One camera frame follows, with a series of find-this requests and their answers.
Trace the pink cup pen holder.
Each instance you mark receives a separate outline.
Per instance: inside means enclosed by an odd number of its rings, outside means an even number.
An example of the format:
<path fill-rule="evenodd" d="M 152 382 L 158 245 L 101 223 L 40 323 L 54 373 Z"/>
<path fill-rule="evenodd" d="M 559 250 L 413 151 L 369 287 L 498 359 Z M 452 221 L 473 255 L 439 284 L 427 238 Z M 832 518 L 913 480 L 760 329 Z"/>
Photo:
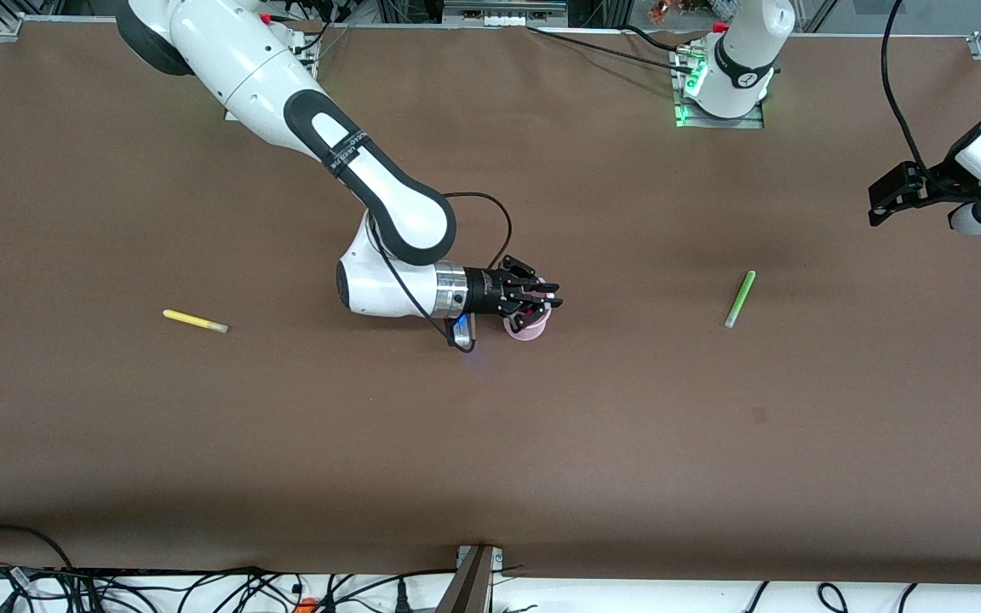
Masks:
<path fill-rule="evenodd" d="M 533 341 L 533 339 L 540 337 L 544 333 L 546 326 L 548 326 L 550 314 L 552 314 L 552 311 L 548 315 L 545 315 L 545 317 L 538 319 L 535 323 L 510 323 L 508 322 L 508 317 L 505 317 L 502 320 L 503 328 L 511 337 L 518 339 L 518 341 Z"/>

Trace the green highlighter pen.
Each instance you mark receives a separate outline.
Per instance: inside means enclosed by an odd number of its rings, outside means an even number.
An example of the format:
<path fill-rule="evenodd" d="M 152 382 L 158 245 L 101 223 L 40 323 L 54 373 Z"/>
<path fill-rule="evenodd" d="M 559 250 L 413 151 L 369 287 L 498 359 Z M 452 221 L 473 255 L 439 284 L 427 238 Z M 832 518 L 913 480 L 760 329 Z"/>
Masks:
<path fill-rule="evenodd" d="M 741 280 L 740 286 L 729 307 L 728 313 L 726 315 L 724 326 L 726 329 L 732 329 L 733 326 L 738 322 L 739 315 L 743 310 L 744 303 L 746 303 L 747 296 L 750 295 L 750 291 L 753 287 L 753 283 L 756 279 L 758 273 L 754 269 L 746 272 L 743 280 Z"/>

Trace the grey aluminium strut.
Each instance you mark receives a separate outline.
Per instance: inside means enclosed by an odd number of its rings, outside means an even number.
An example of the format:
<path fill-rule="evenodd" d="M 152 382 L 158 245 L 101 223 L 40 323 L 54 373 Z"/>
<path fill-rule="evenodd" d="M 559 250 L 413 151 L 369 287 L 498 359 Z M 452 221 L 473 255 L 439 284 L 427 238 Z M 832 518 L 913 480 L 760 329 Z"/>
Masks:
<path fill-rule="evenodd" d="M 449 582 L 433 613 L 488 613 L 491 607 L 491 552 L 479 547 Z"/>

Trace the yellow highlighter pen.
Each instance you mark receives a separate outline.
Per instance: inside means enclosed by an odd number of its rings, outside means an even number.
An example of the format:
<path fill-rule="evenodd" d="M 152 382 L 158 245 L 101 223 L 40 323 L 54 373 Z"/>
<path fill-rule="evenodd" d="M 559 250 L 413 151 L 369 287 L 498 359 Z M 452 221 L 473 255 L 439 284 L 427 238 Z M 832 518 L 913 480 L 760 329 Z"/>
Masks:
<path fill-rule="evenodd" d="M 176 321 L 182 324 L 191 325 L 198 327 L 199 329 L 207 329 L 210 331 L 217 331 L 219 334 L 228 333 L 229 326 L 219 322 L 213 321 L 213 319 L 195 317 L 195 315 L 187 314 L 184 312 L 179 312 L 172 309 L 164 309 L 161 314 L 164 318 L 171 319 L 171 321 Z"/>

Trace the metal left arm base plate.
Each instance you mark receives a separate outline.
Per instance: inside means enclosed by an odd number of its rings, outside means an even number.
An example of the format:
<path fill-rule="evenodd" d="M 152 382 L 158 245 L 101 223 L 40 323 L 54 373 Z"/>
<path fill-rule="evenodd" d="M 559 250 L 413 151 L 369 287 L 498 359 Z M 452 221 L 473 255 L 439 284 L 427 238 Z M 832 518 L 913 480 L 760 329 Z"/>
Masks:
<path fill-rule="evenodd" d="M 668 54 L 670 63 L 677 67 L 689 67 L 690 73 L 671 72 L 671 92 L 674 100 L 674 116 L 677 127 L 708 129 L 762 129 L 764 127 L 763 100 L 766 87 L 756 97 L 754 105 L 740 117 L 719 117 L 712 115 L 698 105 L 696 98 L 690 96 L 709 74 L 709 67 L 703 58 L 703 48 L 697 45 L 681 45 Z"/>

